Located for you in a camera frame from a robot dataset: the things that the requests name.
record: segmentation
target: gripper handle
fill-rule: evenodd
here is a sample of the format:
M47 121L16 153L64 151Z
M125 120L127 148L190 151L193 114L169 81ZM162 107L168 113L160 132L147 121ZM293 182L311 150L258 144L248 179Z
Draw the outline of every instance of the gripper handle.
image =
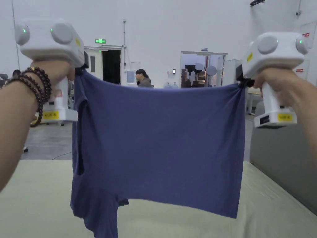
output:
M280 102L277 99L276 93L267 82L264 82L262 85L262 94L265 113L280 111Z

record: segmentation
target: hand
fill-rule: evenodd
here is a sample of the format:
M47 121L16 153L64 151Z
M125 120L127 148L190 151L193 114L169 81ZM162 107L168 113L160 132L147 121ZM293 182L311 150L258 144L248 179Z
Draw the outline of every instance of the hand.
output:
M290 69L268 68L255 79L254 88L260 88L262 93L264 82L275 91L281 105L292 107L298 96L298 88L303 87L305 81Z
M39 67L49 76L52 87L67 77L69 81L75 79L75 68L65 61L32 62L31 67Z

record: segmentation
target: gray floor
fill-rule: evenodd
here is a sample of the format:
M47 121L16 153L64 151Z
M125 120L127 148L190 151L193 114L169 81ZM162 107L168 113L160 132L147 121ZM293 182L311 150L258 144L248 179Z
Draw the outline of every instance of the gray floor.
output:
M244 160L249 161L253 116L245 120ZM21 159L70 160L72 159L72 124L61 127L57 124L40 125L31 128L26 142L29 151Z

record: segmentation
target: forearm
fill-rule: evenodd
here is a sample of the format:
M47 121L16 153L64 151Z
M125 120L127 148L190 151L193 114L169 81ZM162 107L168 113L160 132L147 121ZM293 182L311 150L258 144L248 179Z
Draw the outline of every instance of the forearm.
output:
M303 85L298 87L293 108L303 125L317 162L317 87L304 81Z
M30 122L37 110L34 93L21 82L12 82L0 93L0 191L20 160Z

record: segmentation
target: bed sheet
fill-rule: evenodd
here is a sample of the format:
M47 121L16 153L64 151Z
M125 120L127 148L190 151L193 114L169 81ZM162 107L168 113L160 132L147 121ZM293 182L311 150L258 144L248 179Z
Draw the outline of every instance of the bed sheet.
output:
M71 161L21 161L0 193L0 237L92 238L69 207ZM317 217L244 162L238 218L194 208L130 200L118 212L119 238L316 237Z

